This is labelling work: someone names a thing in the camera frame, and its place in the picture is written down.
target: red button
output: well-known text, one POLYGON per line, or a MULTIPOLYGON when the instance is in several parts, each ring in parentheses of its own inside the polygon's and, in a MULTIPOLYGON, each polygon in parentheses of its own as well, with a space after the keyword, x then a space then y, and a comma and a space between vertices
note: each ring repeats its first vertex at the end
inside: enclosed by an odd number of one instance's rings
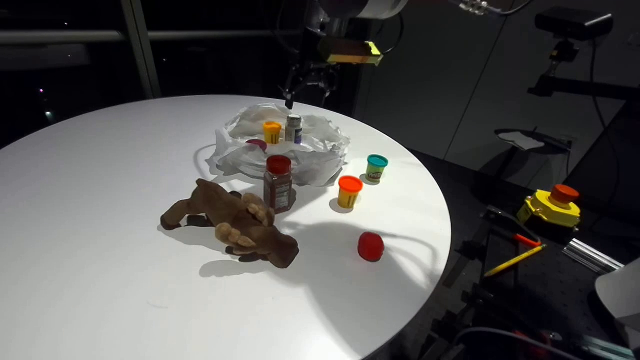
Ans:
POLYGON ((580 193, 569 186, 558 184, 551 190, 551 197, 555 201, 568 204, 576 201, 580 197, 580 193))
POLYGON ((358 254, 361 258, 375 262, 382 258, 384 251, 385 243, 382 241, 380 235, 370 233, 369 231, 360 235, 360 240, 358 240, 358 254))

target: stuffed animal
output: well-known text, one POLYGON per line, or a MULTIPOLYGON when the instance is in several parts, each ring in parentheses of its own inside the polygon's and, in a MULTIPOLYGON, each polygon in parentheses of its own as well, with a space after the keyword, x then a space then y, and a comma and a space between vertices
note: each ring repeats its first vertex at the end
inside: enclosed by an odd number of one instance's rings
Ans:
POLYGON ((216 227, 216 238, 233 249, 235 255, 256 253, 278 268, 287 268, 300 252, 298 242, 273 225, 275 214, 260 197, 228 193, 222 186, 204 179, 190 199, 176 202, 160 218, 165 230, 180 227, 187 215, 205 213, 216 227))

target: wall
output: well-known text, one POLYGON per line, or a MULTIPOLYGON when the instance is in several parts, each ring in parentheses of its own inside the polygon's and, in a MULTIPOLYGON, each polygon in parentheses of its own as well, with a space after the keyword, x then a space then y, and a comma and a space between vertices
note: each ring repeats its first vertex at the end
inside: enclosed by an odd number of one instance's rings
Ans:
MULTIPOLYGON (((497 1, 492 5, 509 7, 497 1)), ((548 54, 558 41, 536 29, 534 17, 554 5, 612 12, 615 26, 598 48, 596 81, 640 83, 640 51, 627 44, 640 32, 640 1, 536 0, 506 20, 491 53, 502 19, 475 17, 446 1, 414 0, 403 12, 407 27, 402 46, 364 74, 355 116, 406 147, 489 174, 509 149, 493 130, 538 126, 541 133, 575 140, 570 159, 574 167, 602 131, 591 99, 527 93, 547 69, 548 54)), ((557 75, 588 80, 591 49, 577 45, 582 49, 579 57, 563 64, 557 75)), ((623 102, 600 99, 600 105, 608 122, 623 102)), ((564 179, 565 161, 566 156, 520 154, 507 178, 547 188, 564 179)))

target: crumpled plastic bag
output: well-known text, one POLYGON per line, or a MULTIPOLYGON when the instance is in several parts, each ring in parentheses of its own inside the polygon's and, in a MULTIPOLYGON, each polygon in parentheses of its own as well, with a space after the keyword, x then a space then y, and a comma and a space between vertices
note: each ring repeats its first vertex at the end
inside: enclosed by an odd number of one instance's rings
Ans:
POLYGON ((323 186, 344 165, 350 139, 324 117, 302 116, 302 144, 284 141, 287 116, 291 111, 276 104, 258 104, 242 109, 222 129, 216 130, 216 151, 208 161, 210 167, 222 171, 240 171, 262 177, 267 158, 284 155, 292 161, 294 184, 323 186), (264 140, 262 125, 266 121, 282 124, 280 143, 269 144, 266 152, 247 140, 264 140))

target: small bottle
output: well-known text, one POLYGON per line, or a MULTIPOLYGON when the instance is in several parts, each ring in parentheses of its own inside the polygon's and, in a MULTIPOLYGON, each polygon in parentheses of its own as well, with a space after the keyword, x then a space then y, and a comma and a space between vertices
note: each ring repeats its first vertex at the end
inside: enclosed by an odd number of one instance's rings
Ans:
POLYGON ((292 185, 291 159, 283 155, 270 156, 264 173, 264 202, 276 214, 291 208, 292 185))
POLYGON ((302 143, 302 117, 300 117, 300 115, 291 114, 287 117, 284 141, 302 143))

